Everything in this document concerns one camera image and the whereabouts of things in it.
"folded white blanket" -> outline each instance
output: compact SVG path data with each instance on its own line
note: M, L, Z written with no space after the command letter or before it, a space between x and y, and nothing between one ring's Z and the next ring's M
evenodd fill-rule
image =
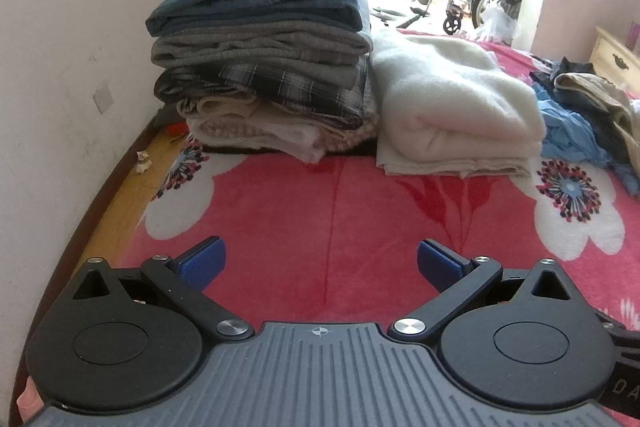
M376 165L387 176L529 176L528 158L468 158L439 162L414 162L401 155L384 135L378 138Z
M472 42L373 35L370 56L389 141L414 162L528 158L545 123L534 91Z

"plastic bag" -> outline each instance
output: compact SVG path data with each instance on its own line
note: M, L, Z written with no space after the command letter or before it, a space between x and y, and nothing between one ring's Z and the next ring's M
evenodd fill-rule
M471 40L498 42L511 46L518 29L518 22L509 17L502 8L491 6L482 14L484 22L471 33Z

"drawer handle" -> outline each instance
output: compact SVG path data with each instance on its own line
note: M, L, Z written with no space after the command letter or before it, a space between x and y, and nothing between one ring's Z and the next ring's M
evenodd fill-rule
M619 67L621 70L629 69L629 66L627 66L626 62L622 58L618 57L616 54L613 54L613 58L616 61L617 67Z

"wooden floor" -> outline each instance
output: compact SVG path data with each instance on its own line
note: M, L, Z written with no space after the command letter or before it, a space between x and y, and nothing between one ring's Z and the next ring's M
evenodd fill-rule
M146 149L151 167L142 174L132 169L127 175L84 249L78 266L90 257L104 257L113 266L183 144L183 137L171 138L165 131L154 138Z

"plaid shirt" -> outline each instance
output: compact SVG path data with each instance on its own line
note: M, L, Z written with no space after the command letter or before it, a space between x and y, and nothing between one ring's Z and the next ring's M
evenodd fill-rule
M164 103L212 94L253 91L265 100L308 114L338 129L356 129L363 121L367 61L361 58L353 89L319 82L274 64L204 64L170 68L160 75L155 96Z

